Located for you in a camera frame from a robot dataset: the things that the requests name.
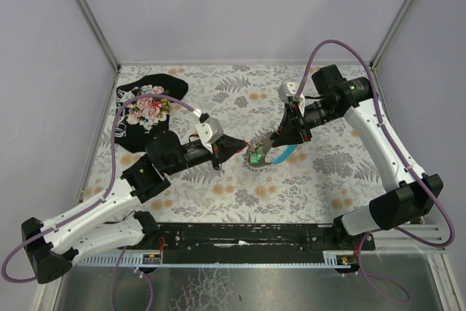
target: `black cloth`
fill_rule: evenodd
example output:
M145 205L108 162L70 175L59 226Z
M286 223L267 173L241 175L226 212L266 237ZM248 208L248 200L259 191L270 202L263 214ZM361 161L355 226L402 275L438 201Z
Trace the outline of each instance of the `black cloth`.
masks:
M188 84L168 74L151 74L137 82L116 88L116 109L129 99L143 94L163 94L181 100ZM142 98L130 103L116 127L115 142L130 152L142 152L155 134L168 130L170 101Z

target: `floral print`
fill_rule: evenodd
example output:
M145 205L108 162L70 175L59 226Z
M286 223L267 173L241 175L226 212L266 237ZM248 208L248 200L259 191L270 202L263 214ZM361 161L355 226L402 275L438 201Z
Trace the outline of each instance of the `floral print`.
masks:
M120 107L124 102L136 95L144 94L168 94L163 87L152 87L152 85L143 85L142 87L134 87L131 91L117 90L117 105ZM167 120L167 115L170 114L170 102L163 98L160 100L153 98L140 98L134 103L127 105L127 108L122 119L119 121L119 130L124 130L124 122L130 125L139 124L144 127L144 133L151 131L152 127Z
M364 75L360 66L339 69L348 79ZM189 84L184 101L218 118L227 135L254 143L282 119L278 87L282 82L299 81L303 71L303 66L285 65L123 66L118 85L136 82L149 74L170 72ZM146 86L142 90L161 93L159 87ZM121 106L138 93L117 92L117 102ZM311 79L304 93L316 95ZM150 127L149 123L160 121L168 113L167 108L162 100L138 101L124 118L131 116L128 123L147 122ZM115 111L112 103L84 193L86 198L105 189L110 179L110 129ZM172 105L170 129L181 143L196 133L197 122L186 109ZM273 149L270 154L276 157L283 149ZM117 145L117 174L142 154L131 154ZM329 223L384 193L373 160L344 119L313 129L312 140L299 145L280 165L252 168L244 151L222 164L220 171L203 163L169 179L172 185L168 190L136 210L149 210L157 221ZM122 219L129 212L120 213L115 219Z

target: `white wall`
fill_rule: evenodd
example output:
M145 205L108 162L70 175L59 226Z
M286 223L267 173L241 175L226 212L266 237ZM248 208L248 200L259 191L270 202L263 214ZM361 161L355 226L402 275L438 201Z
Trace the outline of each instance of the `white wall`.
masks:
M466 0L416 0L379 66L393 123L445 188L457 229L449 260L466 298ZM445 227L437 210L427 219Z
M329 37L369 60L403 0L88 0L123 63L305 61ZM354 60L338 47L318 60Z
M0 0L0 260L20 225L70 208L112 70L74 0ZM26 254L9 265L33 275ZM27 310L36 283L0 278L0 310Z

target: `white bracket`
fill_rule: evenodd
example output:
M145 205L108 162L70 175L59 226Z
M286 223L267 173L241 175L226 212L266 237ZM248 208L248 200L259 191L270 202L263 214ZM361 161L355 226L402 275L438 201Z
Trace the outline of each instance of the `white bracket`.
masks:
M213 153L212 143L216 142L224 134L224 130L218 119L212 117L208 117L201 124L196 124L196 131L202 145L210 153Z
M295 98L296 91L298 91L299 84L296 82L283 83L278 88L278 97L283 103L288 103L288 98ZM304 93L301 93L299 98L299 111L301 115L304 116L304 109L306 108L306 98Z

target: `blue object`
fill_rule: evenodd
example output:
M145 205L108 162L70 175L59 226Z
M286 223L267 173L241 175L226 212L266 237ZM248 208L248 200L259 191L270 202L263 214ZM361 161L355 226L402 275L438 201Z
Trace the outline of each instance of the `blue object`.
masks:
M273 165L280 164L281 162L286 161L286 159L295 151L295 149L298 147L298 145L288 145L285 151L278 156L277 158L274 158L271 163Z

